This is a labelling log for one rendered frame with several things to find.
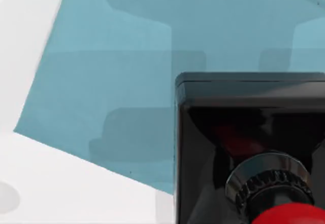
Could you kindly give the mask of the black trophy with red top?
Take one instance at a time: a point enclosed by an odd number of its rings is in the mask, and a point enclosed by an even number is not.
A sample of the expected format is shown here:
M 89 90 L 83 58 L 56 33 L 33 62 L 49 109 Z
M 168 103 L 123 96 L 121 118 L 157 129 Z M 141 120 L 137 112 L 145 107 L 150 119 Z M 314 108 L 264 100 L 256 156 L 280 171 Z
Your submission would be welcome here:
M 325 73 L 175 81 L 175 224 L 325 224 Z

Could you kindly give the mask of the flat light blue mat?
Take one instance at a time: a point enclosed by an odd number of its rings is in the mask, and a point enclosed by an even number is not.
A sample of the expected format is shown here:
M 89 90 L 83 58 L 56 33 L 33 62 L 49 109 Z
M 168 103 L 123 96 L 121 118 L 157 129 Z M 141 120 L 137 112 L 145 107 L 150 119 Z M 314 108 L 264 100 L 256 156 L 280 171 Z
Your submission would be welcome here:
M 62 0 L 14 131 L 171 194 L 183 72 L 325 72 L 325 0 Z

